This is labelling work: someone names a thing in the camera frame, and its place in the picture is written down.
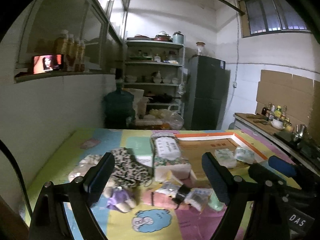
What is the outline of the plastic bagged soft item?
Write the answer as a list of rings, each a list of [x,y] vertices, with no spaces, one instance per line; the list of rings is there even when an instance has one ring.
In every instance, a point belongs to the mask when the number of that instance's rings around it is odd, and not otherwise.
[[[102,155],[89,154],[84,159],[80,161],[78,165],[69,173],[69,182],[73,181],[76,177],[84,177],[90,168],[96,166],[102,159]]]

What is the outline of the pale green soft object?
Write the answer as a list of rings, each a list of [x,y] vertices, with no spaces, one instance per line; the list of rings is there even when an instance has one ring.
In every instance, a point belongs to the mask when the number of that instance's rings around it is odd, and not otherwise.
[[[216,193],[213,191],[212,194],[210,195],[208,206],[211,209],[213,209],[217,212],[220,212],[225,207],[225,204],[223,202],[219,201]]]

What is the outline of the cream plush toy purple dress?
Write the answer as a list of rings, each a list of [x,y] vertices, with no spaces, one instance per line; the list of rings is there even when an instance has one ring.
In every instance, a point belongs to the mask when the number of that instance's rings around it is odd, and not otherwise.
[[[103,190],[103,196],[107,199],[107,208],[121,213],[128,213],[137,206],[134,194],[120,186],[113,178],[110,178]]]

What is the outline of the leopard print cloth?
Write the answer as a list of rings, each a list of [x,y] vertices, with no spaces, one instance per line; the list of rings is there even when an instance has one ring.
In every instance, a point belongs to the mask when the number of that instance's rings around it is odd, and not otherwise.
[[[126,148],[111,150],[115,164],[111,178],[117,185],[129,189],[144,185],[152,180],[149,169],[135,160]]]

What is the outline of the pink towel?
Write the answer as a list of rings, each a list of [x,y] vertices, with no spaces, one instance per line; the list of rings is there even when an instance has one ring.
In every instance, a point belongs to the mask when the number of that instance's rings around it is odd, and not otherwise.
[[[140,200],[143,204],[160,207],[163,209],[173,209],[173,210],[189,210],[190,206],[188,204],[176,204],[171,197],[166,196],[163,193],[158,193],[155,191],[147,190],[142,193]]]

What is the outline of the yellow cap bottle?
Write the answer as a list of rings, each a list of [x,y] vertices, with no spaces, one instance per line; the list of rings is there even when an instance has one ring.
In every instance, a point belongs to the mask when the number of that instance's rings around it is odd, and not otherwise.
[[[277,118],[281,118],[282,108],[281,106],[277,106],[274,110],[274,116]]]

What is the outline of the mint green box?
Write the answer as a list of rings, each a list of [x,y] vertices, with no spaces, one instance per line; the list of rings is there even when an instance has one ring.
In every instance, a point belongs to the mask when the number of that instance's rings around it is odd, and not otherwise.
[[[137,162],[147,167],[153,166],[153,151],[149,137],[128,137],[125,147]]]

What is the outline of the floral tissue pack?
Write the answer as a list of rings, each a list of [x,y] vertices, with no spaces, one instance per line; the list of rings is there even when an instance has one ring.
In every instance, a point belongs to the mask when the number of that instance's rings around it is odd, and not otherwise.
[[[191,172],[189,160],[182,155],[179,140],[173,133],[158,132],[151,135],[154,151],[153,175],[156,182],[164,182],[171,172],[177,179],[188,179]]]

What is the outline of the dark green refrigerator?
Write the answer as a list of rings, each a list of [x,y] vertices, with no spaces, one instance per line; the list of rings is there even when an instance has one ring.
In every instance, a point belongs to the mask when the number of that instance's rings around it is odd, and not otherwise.
[[[187,64],[184,127],[187,130],[216,129],[223,116],[229,85],[226,63],[197,55]]]

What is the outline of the metal kitchen shelf rack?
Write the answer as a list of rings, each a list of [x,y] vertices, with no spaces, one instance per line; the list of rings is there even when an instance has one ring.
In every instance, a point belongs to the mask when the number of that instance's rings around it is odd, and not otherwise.
[[[124,87],[143,91],[143,113],[167,109],[184,112],[185,46],[182,41],[158,35],[126,40]]]

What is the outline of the glass jar on fridge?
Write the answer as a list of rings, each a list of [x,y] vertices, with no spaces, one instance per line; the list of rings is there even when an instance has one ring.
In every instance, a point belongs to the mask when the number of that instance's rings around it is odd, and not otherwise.
[[[205,45],[206,44],[204,42],[196,42],[197,55],[204,56],[206,54]]]

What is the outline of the amber liquid bottle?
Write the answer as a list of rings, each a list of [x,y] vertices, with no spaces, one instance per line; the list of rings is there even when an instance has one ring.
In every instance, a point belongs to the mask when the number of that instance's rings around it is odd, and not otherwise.
[[[67,54],[68,34],[69,32],[66,29],[60,31],[60,34],[54,42],[54,53],[62,55]]]

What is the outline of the light blue pot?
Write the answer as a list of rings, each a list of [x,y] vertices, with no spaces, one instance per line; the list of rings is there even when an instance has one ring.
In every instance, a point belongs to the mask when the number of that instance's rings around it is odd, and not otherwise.
[[[176,44],[184,44],[184,35],[180,31],[174,32],[172,41]]]

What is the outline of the barred window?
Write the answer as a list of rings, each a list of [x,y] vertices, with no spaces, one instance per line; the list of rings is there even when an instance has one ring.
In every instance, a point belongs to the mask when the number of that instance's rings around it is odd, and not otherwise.
[[[285,0],[239,0],[243,37],[272,33],[309,33],[310,28]]]

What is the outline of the cardboard sheets on wall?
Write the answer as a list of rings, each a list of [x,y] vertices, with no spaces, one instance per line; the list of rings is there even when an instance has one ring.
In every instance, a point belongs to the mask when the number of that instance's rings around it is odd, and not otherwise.
[[[293,126],[305,124],[309,135],[319,142],[319,81],[271,70],[262,70],[256,97],[256,112],[265,105],[287,107]]]

